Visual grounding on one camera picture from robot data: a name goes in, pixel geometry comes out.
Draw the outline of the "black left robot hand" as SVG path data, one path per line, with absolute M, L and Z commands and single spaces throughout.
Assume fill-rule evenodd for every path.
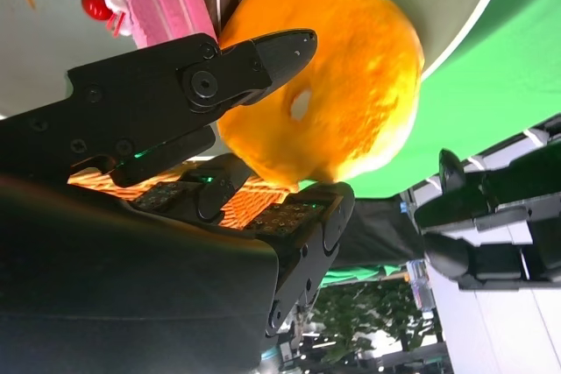
M 442 193 L 414 218 L 432 267 L 461 290 L 506 291 L 560 286 L 560 144 L 550 143 L 496 170 L 466 172 L 439 153 Z M 450 234 L 524 222 L 531 243 L 473 245 Z

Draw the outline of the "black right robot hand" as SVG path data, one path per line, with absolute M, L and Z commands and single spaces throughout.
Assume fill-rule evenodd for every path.
M 249 167 L 233 154 L 125 200 L 72 185 L 87 168 L 133 187 L 208 150 L 211 125 L 299 74 L 316 33 L 221 50 L 203 33 L 67 72 L 65 99 L 1 122 L 1 370 L 246 373 L 334 261 L 354 206 L 316 183 L 243 228 L 221 225 Z

